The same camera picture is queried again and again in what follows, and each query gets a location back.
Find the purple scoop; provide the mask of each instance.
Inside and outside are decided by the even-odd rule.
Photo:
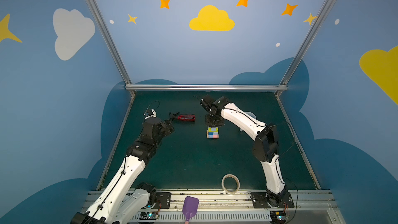
[[[199,206],[199,199],[195,197],[186,197],[184,200],[184,206],[182,207],[182,213],[185,215],[185,220],[189,221],[190,218],[196,215]]]

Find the spatula head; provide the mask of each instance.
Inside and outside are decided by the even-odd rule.
[[[185,215],[185,219],[189,220],[190,218],[196,215],[199,206],[199,199],[195,197],[186,197],[184,200],[184,206],[182,207],[182,213]]]

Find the green mat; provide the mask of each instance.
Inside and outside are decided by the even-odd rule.
[[[168,118],[169,112],[195,114],[196,122],[174,121],[175,131],[162,139],[155,156],[135,180],[132,187],[147,182],[158,189],[221,189],[226,174],[234,174],[241,189],[266,189],[266,178],[261,163],[253,156],[252,139],[229,121],[219,128],[218,139],[206,138],[206,111],[199,104],[202,96],[210,94],[214,99],[227,97],[242,111],[249,111],[267,124],[279,124],[279,153],[285,152],[293,137],[273,93],[253,92],[138,92],[126,125],[117,145],[105,188],[122,164],[127,148],[142,129],[143,112],[148,105],[160,101],[157,117]],[[301,154],[294,144],[279,159],[283,177],[289,178],[298,189],[315,189]],[[295,187],[286,180],[288,189]],[[226,188],[236,188],[232,178],[225,180]]]

